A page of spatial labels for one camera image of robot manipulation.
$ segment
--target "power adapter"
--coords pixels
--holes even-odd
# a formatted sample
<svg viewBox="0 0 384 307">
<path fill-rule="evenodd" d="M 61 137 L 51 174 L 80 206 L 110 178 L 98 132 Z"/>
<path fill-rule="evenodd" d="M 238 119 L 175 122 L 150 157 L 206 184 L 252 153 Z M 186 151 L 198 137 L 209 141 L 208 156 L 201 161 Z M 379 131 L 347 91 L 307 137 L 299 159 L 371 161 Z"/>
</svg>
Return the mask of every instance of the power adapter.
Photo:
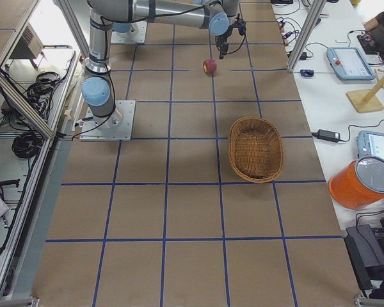
<svg viewBox="0 0 384 307">
<path fill-rule="evenodd" d="M 313 132 L 312 136 L 317 139 L 323 139 L 325 141 L 338 143 L 340 141 L 340 134 L 338 132 L 327 131 L 319 129 L 317 132 Z"/>
<path fill-rule="evenodd" d="M 287 57 L 290 57 L 291 55 L 291 51 L 289 52 L 286 52 L 287 54 Z M 309 57 L 307 56 L 307 53 L 305 51 L 303 51 L 301 54 L 300 54 L 300 60 L 305 60 L 305 59 L 308 59 Z"/>
</svg>

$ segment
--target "gray lid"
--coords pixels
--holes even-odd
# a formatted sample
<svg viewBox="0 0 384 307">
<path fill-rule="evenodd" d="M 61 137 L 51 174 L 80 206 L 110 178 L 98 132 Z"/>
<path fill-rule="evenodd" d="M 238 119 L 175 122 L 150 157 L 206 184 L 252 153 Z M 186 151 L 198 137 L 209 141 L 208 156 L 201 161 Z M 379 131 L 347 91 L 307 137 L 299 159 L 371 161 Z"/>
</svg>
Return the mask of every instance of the gray lid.
<svg viewBox="0 0 384 307">
<path fill-rule="evenodd" d="M 366 156 L 357 161 L 355 171 L 361 183 L 370 190 L 384 193 L 384 160 Z"/>
</svg>

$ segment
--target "white table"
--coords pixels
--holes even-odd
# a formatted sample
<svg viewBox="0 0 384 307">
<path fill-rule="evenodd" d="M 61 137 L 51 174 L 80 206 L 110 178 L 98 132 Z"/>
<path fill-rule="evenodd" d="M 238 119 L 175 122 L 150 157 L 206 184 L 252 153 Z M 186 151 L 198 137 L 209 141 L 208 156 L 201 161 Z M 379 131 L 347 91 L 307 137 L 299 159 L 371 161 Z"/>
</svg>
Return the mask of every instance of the white table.
<svg viewBox="0 0 384 307">
<path fill-rule="evenodd" d="M 296 13 L 279 15 L 293 12 L 297 7 L 298 2 L 294 0 L 294 4 L 273 6 L 273 9 L 276 17 L 293 18 L 302 26 L 308 13 L 303 5 Z M 359 35 L 360 32 L 349 35 L 350 45 L 347 39 L 349 31 L 363 29 L 363 25 L 349 0 L 327 3 L 324 9 L 329 12 L 330 16 L 327 19 L 321 19 L 320 24 L 313 30 L 308 43 L 319 42 L 328 47 L 350 46 L 360 48 L 360 44 L 356 39 L 356 35 Z M 285 30 L 292 31 L 292 27 L 286 26 Z M 290 51 L 293 45 L 292 43 L 287 46 L 287 50 Z M 308 48 L 312 50 L 314 57 L 298 62 L 294 68 L 294 79 L 312 132 L 318 129 L 331 130 L 339 132 L 342 139 L 347 139 L 348 125 L 376 125 L 380 120 L 384 119 L 384 110 L 373 113 L 358 113 L 346 96 L 348 91 L 372 88 L 376 84 L 375 80 L 341 81 L 336 77 L 327 60 L 326 48 L 316 44 L 310 45 Z M 366 56 L 366 60 L 369 63 L 379 63 L 377 56 Z M 300 76 L 299 71 L 301 69 L 312 69 L 315 71 L 315 76 L 313 78 L 304 78 Z M 380 90 L 377 97 L 384 105 L 384 90 Z M 352 160 L 357 159 L 356 137 L 361 130 L 384 132 L 384 122 L 377 128 L 352 127 L 351 139 L 347 143 L 330 143 L 314 139 L 324 177 L 327 181 Z M 335 201 L 333 201 L 333 205 L 341 229 L 344 230 L 346 227 L 355 225 L 355 210 L 346 209 Z M 384 209 L 384 202 L 378 201 L 364 208 L 363 211 L 373 212 L 381 209 Z M 371 219 L 372 222 L 377 220 L 378 217 Z"/>
</svg>

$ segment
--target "wooden stand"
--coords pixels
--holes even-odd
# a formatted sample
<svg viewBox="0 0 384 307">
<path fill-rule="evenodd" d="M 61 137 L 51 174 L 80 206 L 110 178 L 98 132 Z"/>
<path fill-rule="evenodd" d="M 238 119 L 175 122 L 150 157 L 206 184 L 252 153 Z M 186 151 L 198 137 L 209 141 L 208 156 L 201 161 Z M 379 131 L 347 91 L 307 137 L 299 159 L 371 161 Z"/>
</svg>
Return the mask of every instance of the wooden stand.
<svg viewBox="0 0 384 307">
<path fill-rule="evenodd" d="M 348 91 L 346 95 L 359 113 L 381 111 L 384 106 L 378 100 L 376 94 L 383 86 L 384 76 L 371 90 Z"/>
</svg>

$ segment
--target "tablet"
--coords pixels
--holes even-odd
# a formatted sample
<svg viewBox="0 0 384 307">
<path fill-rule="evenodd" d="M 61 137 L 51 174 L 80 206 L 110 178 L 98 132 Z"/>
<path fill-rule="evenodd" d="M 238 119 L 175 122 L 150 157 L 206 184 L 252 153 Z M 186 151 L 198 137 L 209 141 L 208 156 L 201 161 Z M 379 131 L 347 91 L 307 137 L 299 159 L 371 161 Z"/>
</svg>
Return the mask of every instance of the tablet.
<svg viewBox="0 0 384 307">
<path fill-rule="evenodd" d="M 373 80 L 376 78 L 363 54 L 357 48 L 328 48 L 327 58 L 340 80 Z"/>
<path fill-rule="evenodd" d="M 357 138 L 358 156 L 375 155 L 384 159 L 384 133 L 362 130 Z"/>
</svg>

